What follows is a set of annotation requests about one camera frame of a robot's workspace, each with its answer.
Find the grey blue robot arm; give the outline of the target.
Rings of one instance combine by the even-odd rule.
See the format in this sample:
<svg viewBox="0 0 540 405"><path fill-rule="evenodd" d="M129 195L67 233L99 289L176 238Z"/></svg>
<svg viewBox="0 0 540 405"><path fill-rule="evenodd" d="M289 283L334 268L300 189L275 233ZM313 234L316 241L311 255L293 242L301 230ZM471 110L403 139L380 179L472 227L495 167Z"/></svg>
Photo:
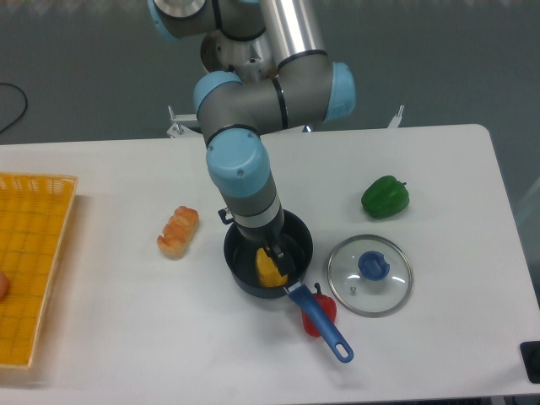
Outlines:
<svg viewBox="0 0 540 405"><path fill-rule="evenodd" d="M152 1L169 37L219 32L230 42L267 38L275 74L247 83L234 66L209 72L193 92L209 175L240 233L262 246L282 274L296 266L284 243L284 211L261 135L349 115L348 66L327 55L310 1Z"/></svg>

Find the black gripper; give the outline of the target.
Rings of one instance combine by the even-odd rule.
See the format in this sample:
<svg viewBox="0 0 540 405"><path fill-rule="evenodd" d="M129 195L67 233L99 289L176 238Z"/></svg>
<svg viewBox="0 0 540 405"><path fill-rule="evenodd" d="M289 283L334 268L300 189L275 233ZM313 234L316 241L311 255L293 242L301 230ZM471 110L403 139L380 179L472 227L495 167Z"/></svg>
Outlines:
<svg viewBox="0 0 540 405"><path fill-rule="evenodd" d="M294 259L287 246L278 242L283 231L283 224L266 224L262 227L249 228L238 225L240 234L245 239L245 244L255 249L265 247L265 252L276 262L278 271L282 276L292 278L295 275Z"/></svg>

